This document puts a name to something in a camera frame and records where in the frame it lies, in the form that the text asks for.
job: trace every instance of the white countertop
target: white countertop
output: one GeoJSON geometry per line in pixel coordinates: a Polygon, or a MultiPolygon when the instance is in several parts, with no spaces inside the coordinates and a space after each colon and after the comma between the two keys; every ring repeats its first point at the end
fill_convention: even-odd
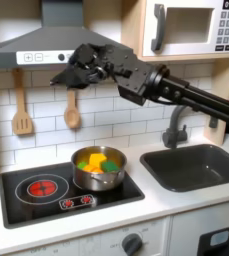
{"type": "MultiPolygon", "coordinates": [[[[186,146],[203,143],[209,141],[201,137],[186,146]]],[[[229,138],[224,148],[229,152],[229,138]]],[[[4,228],[0,203],[0,254],[229,201],[229,184],[186,193],[175,193],[161,187],[139,159],[143,153],[163,149],[163,144],[154,144],[122,150],[128,159],[127,172],[145,195],[145,199],[141,201],[16,229],[4,228]]]]}

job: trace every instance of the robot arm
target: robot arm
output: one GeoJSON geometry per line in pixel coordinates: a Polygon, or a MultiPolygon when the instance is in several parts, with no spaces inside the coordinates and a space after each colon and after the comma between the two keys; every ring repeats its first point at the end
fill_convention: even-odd
{"type": "Polygon", "coordinates": [[[229,101],[172,77],[165,65],[153,66],[138,60],[131,49],[113,45],[83,44],[71,56],[67,68],[50,84],[84,89],[111,77],[121,97],[138,105],[151,100],[163,104],[190,106],[213,117],[229,122],[229,101]],[[160,101],[163,97],[169,102],[160,101]]]}

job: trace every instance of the wooden spoon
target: wooden spoon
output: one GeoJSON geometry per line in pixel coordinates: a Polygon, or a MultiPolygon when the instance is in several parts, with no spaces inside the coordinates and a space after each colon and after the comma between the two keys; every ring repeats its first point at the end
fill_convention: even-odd
{"type": "Polygon", "coordinates": [[[17,135],[32,133],[32,121],[25,111],[24,90],[23,90],[23,72],[21,69],[13,69],[13,78],[15,84],[17,113],[15,114],[12,126],[13,131],[17,135]]]}
{"type": "Polygon", "coordinates": [[[64,120],[70,128],[77,128],[80,124],[79,112],[76,108],[75,92],[68,90],[68,107],[64,113],[64,120]]]}

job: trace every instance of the wall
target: wall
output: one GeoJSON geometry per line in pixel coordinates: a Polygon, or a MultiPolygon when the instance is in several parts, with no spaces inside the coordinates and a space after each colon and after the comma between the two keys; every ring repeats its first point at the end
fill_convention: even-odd
{"type": "MultiPolygon", "coordinates": [[[[86,0],[85,24],[93,31],[120,41],[120,3],[120,0],[86,0]]],[[[0,0],[0,4],[3,7],[0,11],[0,41],[40,26],[37,0],[10,0],[8,4],[0,0]],[[19,12],[11,8],[14,5],[19,12]]],[[[173,75],[185,78],[201,89],[211,90],[211,61],[167,64],[173,75]]],[[[66,90],[49,87],[49,80],[57,72],[25,70],[26,107],[33,119],[34,133],[16,136],[11,126],[16,112],[13,79],[10,70],[0,70],[0,166],[55,158],[68,161],[74,150],[89,145],[124,148],[161,141],[174,107],[150,102],[138,107],[120,98],[111,81],[77,93],[82,127],[68,129],[63,118],[67,106],[66,90]]],[[[205,115],[190,110],[183,115],[180,127],[187,124],[189,136],[202,135],[205,115]]]]}
{"type": "MultiPolygon", "coordinates": [[[[212,63],[170,65],[170,69],[196,87],[211,90],[212,63]]],[[[33,119],[34,133],[16,136],[11,124],[16,113],[12,74],[0,72],[0,166],[56,157],[69,160],[75,149],[90,145],[124,148],[161,141],[174,107],[152,102],[138,107],[120,98],[111,81],[77,93],[82,127],[69,129],[63,118],[66,89],[49,87],[49,80],[56,73],[25,71],[26,107],[33,119]]],[[[202,134],[205,115],[186,111],[180,127],[183,124],[188,126],[189,135],[202,134]]]]}

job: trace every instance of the black sink basin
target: black sink basin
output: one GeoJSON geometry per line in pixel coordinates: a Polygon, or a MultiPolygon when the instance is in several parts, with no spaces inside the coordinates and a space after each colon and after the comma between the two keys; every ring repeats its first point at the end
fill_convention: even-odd
{"type": "Polygon", "coordinates": [[[146,153],[141,163],[166,189],[186,192],[229,183],[229,154],[212,145],[146,153]]]}

